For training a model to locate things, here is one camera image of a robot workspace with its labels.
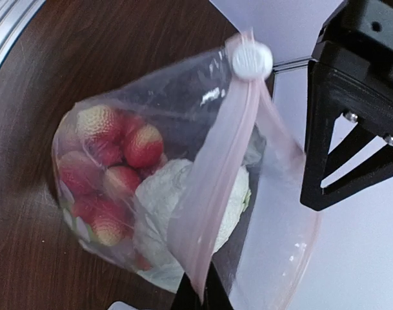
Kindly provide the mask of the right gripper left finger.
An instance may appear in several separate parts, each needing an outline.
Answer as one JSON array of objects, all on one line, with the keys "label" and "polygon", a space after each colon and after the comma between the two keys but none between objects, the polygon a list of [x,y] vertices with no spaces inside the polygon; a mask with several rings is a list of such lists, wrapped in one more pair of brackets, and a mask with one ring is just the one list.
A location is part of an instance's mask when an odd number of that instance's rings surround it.
[{"label": "right gripper left finger", "polygon": [[183,275],[170,310],[202,310],[203,306],[186,274]]}]

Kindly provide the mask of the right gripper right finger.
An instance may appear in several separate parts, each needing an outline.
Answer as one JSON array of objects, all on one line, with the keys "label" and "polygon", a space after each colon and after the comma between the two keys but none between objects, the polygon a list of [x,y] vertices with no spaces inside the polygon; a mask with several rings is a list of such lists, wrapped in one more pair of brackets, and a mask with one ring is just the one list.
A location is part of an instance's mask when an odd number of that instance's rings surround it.
[{"label": "right gripper right finger", "polygon": [[208,270],[205,293],[204,309],[206,310],[233,310],[228,295],[223,287],[214,263],[210,263]]}]

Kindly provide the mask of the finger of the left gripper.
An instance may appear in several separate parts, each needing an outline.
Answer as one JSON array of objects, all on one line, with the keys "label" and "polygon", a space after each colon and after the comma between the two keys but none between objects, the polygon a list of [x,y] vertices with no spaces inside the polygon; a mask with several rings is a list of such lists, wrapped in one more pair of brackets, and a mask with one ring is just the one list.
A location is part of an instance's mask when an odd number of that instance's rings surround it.
[{"label": "finger of the left gripper", "polygon": [[[330,148],[335,121],[354,114],[356,126]],[[393,139],[393,87],[367,74],[362,80],[320,62],[308,66],[307,127],[300,202],[322,211],[393,177],[393,142],[327,187],[321,182],[375,137]]]}]

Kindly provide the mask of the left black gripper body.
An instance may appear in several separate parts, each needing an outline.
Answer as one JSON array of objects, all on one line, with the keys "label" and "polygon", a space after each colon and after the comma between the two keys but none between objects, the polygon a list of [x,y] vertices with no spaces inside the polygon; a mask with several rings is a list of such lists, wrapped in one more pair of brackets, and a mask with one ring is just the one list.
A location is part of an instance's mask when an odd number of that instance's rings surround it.
[{"label": "left black gripper body", "polygon": [[393,1],[342,1],[323,23],[312,58],[393,103]]}]

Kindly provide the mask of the clear dotted zip bag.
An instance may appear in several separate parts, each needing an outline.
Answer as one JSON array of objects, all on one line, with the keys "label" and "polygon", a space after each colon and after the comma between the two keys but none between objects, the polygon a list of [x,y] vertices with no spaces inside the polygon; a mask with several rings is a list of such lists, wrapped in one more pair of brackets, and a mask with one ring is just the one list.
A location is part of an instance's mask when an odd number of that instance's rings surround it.
[{"label": "clear dotted zip bag", "polygon": [[305,154],[272,102],[271,68],[248,30],[80,101],[115,100],[164,133],[167,164],[145,184],[157,265],[127,270],[175,295],[186,274],[203,309],[211,262],[234,309],[287,309],[319,229],[299,201]]}]

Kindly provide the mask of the red lychee bunch toy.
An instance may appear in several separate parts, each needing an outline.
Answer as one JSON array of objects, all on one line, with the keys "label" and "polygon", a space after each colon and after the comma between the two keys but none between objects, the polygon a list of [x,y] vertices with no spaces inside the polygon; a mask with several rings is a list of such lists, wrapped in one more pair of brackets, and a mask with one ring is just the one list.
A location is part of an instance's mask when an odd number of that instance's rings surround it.
[{"label": "red lychee bunch toy", "polygon": [[147,181],[168,161],[165,135],[115,100],[79,102],[61,120],[52,147],[65,220],[87,251],[133,271],[156,268],[162,245]]}]

